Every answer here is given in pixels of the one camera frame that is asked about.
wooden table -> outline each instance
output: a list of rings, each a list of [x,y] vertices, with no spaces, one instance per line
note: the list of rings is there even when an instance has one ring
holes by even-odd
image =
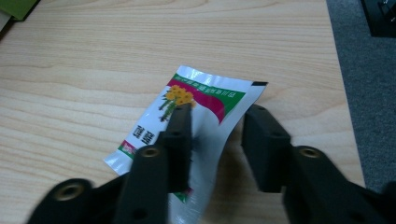
[[[181,64],[268,81],[257,104],[293,144],[363,185],[324,0],[41,0],[0,41],[0,222],[23,223],[68,178],[114,178],[103,158]],[[239,134],[202,223],[287,223],[280,196],[256,190]]]

snack bag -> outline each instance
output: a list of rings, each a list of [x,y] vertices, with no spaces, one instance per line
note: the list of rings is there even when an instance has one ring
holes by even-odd
[[[105,158],[105,162],[119,175],[129,172],[136,151],[155,143],[177,105],[190,103],[193,142],[190,188],[170,195],[169,217],[174,224],[197,223],[214,188],[226,140],[265,86],[265,82],[214,76],[180,66],[120,147]]]

yellow flower graphic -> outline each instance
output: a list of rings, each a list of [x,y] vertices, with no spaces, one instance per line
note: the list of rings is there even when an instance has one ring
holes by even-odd
[[[160,117],[161,121],[165,121],[172,114],[173,110],[178,105],[191,104],[192,107],[196,106],[193,99],[193,94],[180,88],[178,85],[173,85],[169,91],[163,96],[165,102],[160,106],[160,110],[166,108],[165,113]]]

gray carpet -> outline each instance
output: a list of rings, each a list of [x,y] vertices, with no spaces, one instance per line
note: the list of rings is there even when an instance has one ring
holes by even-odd
[[[371,37],[361,0],[328,0],[368,189],[396,181],[396,38]]]

plastic packet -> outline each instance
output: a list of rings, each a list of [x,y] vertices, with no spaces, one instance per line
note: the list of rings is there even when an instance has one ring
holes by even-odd
[[[214,76],[180,66],[120,147],[105,158],[119,175],[129,172],[136,151],[153,144],[177,105],[192,104],[190,188],[170,195],[174,224],[197,223],[210,200],[219,158],[236,123],[260,97],[266,82]]]

